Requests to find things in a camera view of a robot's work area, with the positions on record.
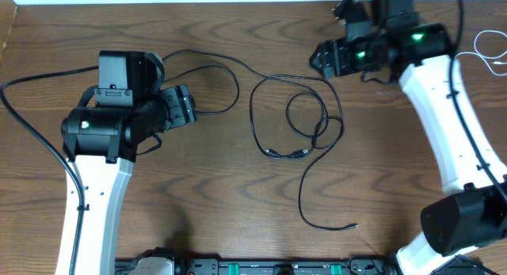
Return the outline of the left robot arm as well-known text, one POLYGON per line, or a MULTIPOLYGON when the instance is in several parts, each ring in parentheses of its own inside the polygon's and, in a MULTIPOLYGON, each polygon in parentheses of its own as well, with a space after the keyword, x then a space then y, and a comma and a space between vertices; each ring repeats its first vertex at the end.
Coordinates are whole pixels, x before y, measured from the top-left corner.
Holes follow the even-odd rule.
POLYGON ((61 125, 67 203, 58 274, 112 274, 122 203, 144 140, 196 121, 187 86, 161 87, 154 53, 102 51, 95 106, 80 101, 61 125))

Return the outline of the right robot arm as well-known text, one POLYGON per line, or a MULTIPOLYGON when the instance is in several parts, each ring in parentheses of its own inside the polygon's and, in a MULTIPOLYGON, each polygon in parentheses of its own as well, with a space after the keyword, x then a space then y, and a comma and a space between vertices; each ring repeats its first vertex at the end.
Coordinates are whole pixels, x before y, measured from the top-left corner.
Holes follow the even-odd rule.
POLYGON ((342 0, 345 36, 320 43, 309 63, 324 78, 388 68, 415 108, 440 171, 444 198, 421 211, 421 233, 381 274, 486 273, 469 253, 506 237, 506 166, 465 90, 459 38, 423 25, 412 0, 342 0))

